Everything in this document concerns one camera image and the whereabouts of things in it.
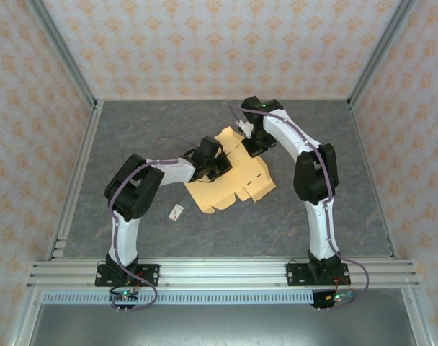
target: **cable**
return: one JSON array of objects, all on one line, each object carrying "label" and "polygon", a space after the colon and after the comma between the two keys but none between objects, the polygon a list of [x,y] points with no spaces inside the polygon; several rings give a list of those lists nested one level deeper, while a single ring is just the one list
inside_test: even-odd
[{"label": "cable", "polygon": [[[156,163],[160,164],[160,165],[170,165],[170,164],[176,164],[178,162],[178,159],[173,159],[173,160],[157,160]],[[152,305],[155,304],[155,302],[158,299],[158,291],[156,290],[156,287],[150,282],[147,281],[144,278],[141,278],[137,275],[134,275],[133,273],[131,273],[128,269],[126,269],[126,267],[123,265],[123,263],[121,262],[120,256],[118,254],[118,247],[117,247],[117,239],[118,239],[118,227],[119,227],[119,221],[118,221],[118,217],[115,215],[114,211],[113,211],[113,205],[115,204],[115,201],[118,197],[118,195],[122,192],[123,188],[126,186],[126,184],[140,171],[142,171],[144,168],[150,166],[153,162],[150,163],[145,163],[140,165],[138,168],[136,168],[134,171],[131,172],[131,174],[129,174],[125,180],[123,180],[122,184],[117,188],[117,191],[115,191],[115,194],[112,196],[112,199],[109,202],[109,212],[111,217],[115,220],[115,228],[114,228],[114,233],[113,233],[113,248],[115,251],[115,259],[117,260],[118,265],[120,266],[121,270],[123,272],[125,272],[126,274],[128,274],[130,277],[135,278],[136,280],[139,280],[140,282],[146,284],[148,287],[150,287],[153,292],[155,293],[155,297],[153,298],[153,300],[150,303],[147,303],[145,305],[141,305],[141,306],[135,306],[132,309],[125,309],[126,312],[129,311],[140,311],[143,309],[146,309]],[[117,310],[117,312],[120,310],[119,306],[115,305],[115,301],[121,296],[114,296],[112,299],[112,308],[114,308],[115,310]]]},{"label": "cable", "polygon": [[165,135],[165,136],[160,136],[160,137],[158,137],[158,138],[156,139],[156,141],[158,142],[158,141],[160,141],[160,140],[163,139],[163,138],[174,138],[174,139],[177,139],[178,141],[182,141],[182,142],[184,142],[184,143],[190,144],[191,146],[194,146],[195,148],[198,148],[198,145],[197,145],[197,144],[193,144],[193,142],[188,141],[187,139],[183,139],[182,137],[175,136],[175,135]]},{"label": "cable", "polygon": [[237,109],[237,110],[241,110],[241,111],[249,112],[249,113],[254,113],[254,114],[261,114],[261,115],[265,115],[267,117],[272,117],[274,119],[282,121],[284,124],[289,125],[294,131],[296,131],[296,133],[302,138],[302,140],[305,141],[307,143],[307,145],[310,146],[310,148],[313,150],[313,152],[317,156],[318,161],[320,162],[321,170],[323,171],[323,175],[324,175],[325,181],[326,181],[326,187],[328,188],[328,199],[325,200],[325,202],[323,203],[323,206],[324,206],[324,209],[325,209],[326,230],[327,230],[327,234],[328,234],[328,244],[329,244],[329,247],[331,248],[331,250],[334,252],[334,254],[341,261],[349,262],[349,263],[352,263],[352,264],[357,265],[360,268],[362,268],[363,272],[365,273],[365,277],[366,277],[365,288],[356,297],[356,299],[354,299],[353,301],[350,301],[347,304],[344,304],[344,305],[341,305],[341,306],[335,306],[332,309],[340,309],[340,308],[342,308],[344,306],[348,306],[349,304],[353,303],[354,301],[358,301],[360,299],[360,297],[362,297],[364,295],[364,293],[366,293],[368,287],[370,287],[370,275],[368,274],[368,271],[366,270],[366,268],[365,268],[365,266],[363,264],[361,264],[361,263],[359,263],[357,261],[354,261],[352,259],[348,259],[348,258],[342,257],[341,254],[334,248],[333,242],[331,240],[331,228],[330,228],[329,210],[328,210],[328,203],[330,203],[333,200],[334,196],[333,196],[333,190],[331,189],[331,183],[329,181],[328,170],[326,168],[325,162],[323,161],[323,158],[321,157],[321,154],[318,151],[318,149],[307,139],[307,137],[304,136],[302,130],[299,129],[299,127],[296,124],[294,124],[292,122],[285,121],[285,119],[283,117],[271,114],[269,112],[262,112],[260,110],[247,110],[246,108],[237,107],[237,106],[232,105],[232,104],[229,104],[228,107],[232,110],[233,115],[235,116],[235,118],[237,118],[237,121],[239,121],[239,119],[238,119],[237,114],[233,111],[233,109]]}]

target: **gray marble surface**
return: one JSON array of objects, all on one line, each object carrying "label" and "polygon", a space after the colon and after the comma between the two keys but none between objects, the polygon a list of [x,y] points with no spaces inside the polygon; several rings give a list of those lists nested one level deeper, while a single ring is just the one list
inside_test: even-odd
[{"label": "gray marble surface", "polygon": [[[346,102],[280,101],[311,137],[336,149],[339,187],[334,228],[346,256],[390,256],[385,229],[367,175]],[[105,256],[111,219],[104,189],[126,158],[170,159],[189,145],[215,136],[234,118],[222,101],[105,102],[68,235],[65,256]],[[292,186],[295,163],[281,145],[262,155],[276,188],[259,202],[237,200],[226,210],[201,213],[183,184],[160,188],[139,230],[140,256],[303,256],[310,235],[303,202]],[[184,207],[177,222],[168,219],[175,204]]]}]

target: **gray floor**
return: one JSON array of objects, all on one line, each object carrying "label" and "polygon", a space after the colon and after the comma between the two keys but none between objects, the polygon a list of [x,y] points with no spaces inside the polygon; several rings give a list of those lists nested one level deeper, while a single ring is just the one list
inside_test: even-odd
[{"label": "gray floor", "polygon": [[[311,137],[336,149],[339,187],[334,226],[346,256],[390,256],[383,222],[346,102],[280,101]],[[111,219],[104,189],[126,158],[170,159],[194,142],[215,136],[234,118],[221,101],[105,102],[67,239],[65,256],[103,257]],[[276,188],[253,203],[237,201],[212,215],[201,213],[182,184],[163,186],[143,217],[140,256],[306,256],[310,242],[305,207],[292,186],[295,163],[282,146],[262,155]],[[174,205],[184,207],[175,223]]]},{"label": "gray floor", "polygon": [[309,305],[42,306],[31,346],[413,346],[400,290],[370,290],[344,309]]}]

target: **orange floral wallpaper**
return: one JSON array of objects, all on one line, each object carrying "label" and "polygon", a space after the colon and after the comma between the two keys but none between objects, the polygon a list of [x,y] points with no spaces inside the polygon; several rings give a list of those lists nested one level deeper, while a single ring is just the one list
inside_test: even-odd
[{"label": "orange floral wallpaper", "polygon": [[346,99],[399,0],[45,0],[104,99]]},{"label": "orange floral wallpaper", "polygon": [[400,256],[438,329],[438,0],[418,0],[355,115]]},{"label": "orange floral wallpaper", "polygon": [[0,0],[0,345],[57,226],[89,110],[26,0]]}]

